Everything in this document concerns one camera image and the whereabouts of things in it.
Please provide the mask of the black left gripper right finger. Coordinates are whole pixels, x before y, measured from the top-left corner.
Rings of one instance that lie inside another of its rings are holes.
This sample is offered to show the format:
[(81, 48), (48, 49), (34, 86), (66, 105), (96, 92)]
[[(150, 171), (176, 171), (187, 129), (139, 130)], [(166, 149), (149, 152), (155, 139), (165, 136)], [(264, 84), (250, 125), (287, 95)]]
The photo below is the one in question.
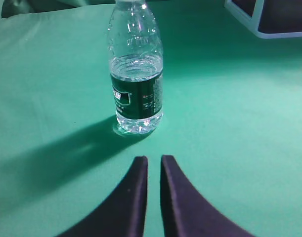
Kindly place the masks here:
[(174, 156), (161, 158), (160, 205), (166, 237), (251, 237), (192, 185)]

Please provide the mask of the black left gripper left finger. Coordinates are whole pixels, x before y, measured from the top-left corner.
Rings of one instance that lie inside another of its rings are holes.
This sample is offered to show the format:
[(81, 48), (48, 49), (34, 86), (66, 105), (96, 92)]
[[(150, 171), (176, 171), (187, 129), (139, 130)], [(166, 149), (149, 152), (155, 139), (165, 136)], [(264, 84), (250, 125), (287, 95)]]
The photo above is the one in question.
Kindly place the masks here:
[(60, 237), (141, 237), (147, 207), (148, 159), (135, 157), (112, 193)]

